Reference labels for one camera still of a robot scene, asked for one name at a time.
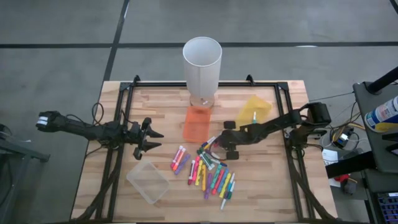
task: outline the gray floor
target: gray floor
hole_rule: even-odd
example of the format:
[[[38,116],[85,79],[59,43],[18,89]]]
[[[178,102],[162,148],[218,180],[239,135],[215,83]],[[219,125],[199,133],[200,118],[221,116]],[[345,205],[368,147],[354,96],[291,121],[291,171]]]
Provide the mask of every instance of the gray floor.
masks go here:
[[[0,44],[111,43],[123,0],[0,0]],[[370,42],[398,39],[388,0],[131,0],[120,42]],[[0,123],[28,147],[51,154],[33,162],[13,223],[68,220],[87,141],[41,133],[40,111],[91,121],[110,49],[0,49]],[[347,93],[398,64],[398,47],[224,48],[221,79],[305,80],[310,99]],[[119,49],[111,80],[182,80],[181,49]],[[324,100],[334,124],[353,95]],[[360,198],[333,190],[340,218],[363,221]]]

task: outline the spray can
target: spray can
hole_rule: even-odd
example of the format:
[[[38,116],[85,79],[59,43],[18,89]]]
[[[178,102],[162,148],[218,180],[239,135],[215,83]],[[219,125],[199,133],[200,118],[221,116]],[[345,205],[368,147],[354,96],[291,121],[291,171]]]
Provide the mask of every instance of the spray can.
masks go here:
[[[368,112],[364,120],[371,130],[378,133],[398,128],[398,96]]]

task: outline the transparent plastic box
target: transparent plastic box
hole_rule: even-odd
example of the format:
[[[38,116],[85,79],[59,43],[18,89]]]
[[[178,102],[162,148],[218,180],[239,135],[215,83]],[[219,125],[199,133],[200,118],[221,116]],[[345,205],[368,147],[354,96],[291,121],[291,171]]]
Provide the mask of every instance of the transparent plastic box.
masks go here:
[[[126,176],[149,203],[158,201],[169,189],[169,181],[150,161],[139,162]]]

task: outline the pile of markers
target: pile of markers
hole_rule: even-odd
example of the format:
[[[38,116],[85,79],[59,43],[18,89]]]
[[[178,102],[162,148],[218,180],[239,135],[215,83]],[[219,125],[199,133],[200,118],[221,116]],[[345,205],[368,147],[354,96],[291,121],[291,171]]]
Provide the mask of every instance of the pile of markers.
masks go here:
[[[201,189],[202,191],[204,191],[205,199],[208,199],[210,193],[212,195],[219,194],[219,197],[223,199],[221,204],[222,210],[224,208],[225,202],[232,197],[232,192],[235,185],[235,173],[231,174],[225,163],[217,159],[209,158],[208,154],[211,154],[212,152],[207,151],[206,146],[209,146],[211,144],[211,140],[212,139],[209,139],[209,141],[206,142],[207,144],[203,144],[202,147],[197,150],[198,156],[196,156],[195,160],[192,160],[191,163],[191,171],[188,178],[188,185],[194,183],[194,185],[198,186],[200,185],[201,181]],[[180,146],[171,164],[171,168],[176,175],[181,171],[182,167],[190,158],[190,155],[187,154],[184,157],[183,161],[181,161],[183,153],[185,151],[186,149]],[[214,153],[212,153],[211,156],[214,158],[219,158]],[[217,164],[218,166],[213,176],[210,171],[215,167],[215,164]]]

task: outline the wooden tabletop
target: wooden tabletop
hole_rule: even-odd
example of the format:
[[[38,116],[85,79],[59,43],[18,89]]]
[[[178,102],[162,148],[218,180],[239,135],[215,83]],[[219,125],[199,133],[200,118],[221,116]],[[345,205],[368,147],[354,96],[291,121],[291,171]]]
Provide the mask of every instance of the wooden tabletop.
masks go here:
[[[303,81],[287,81],[294,108],[308,102]],[[102,122],[113,120],[120,82],[104,82],[99,102],[104,106]],[[271,87],[220,87],[215,95],[209,136],[223,129],[223,121],[234,120],[239,110],[252,96],[257,95],[272,104],[266,120],[278,117],[274,89]],[[187,148],[193,158],[199,144],[187,143],[182,137],[189,92],[181,87],[134,88],[129,119],[139,123],[152,118],[152,129],[163,134],[162,139],[152,139],[162,145],[147,153],[142,159],[152,163],[168,178],[169,190],[153,205],[148,204],[126,179],[126,174],[139,162],[132,152],[135,146],[126,144],[119,179],[114,222],[292,222],[297,220],[284,142],[280,131],[270,134],[258,144],[238,146],[239,160],[227,161],[228,169],[235,172],[236,185],[233,197],[220,211],[221,199],[210,195],[203,199],[200,186],[187,185],[190,165],[179,175],[170,170],[179,145]],[[284,111],[287,111],[284,95]],[[88,152],[99,147],[90,142]],[[106,149],[91,154],[85,161],[72,212],[78,217],[100,190]],[[336,208],[322,161],[316,147],[305,149],[310,188],[320,203],[336,217]],[[306,213],[303,193],[300,196]],[[104,211],[108,210],[108,200]]]

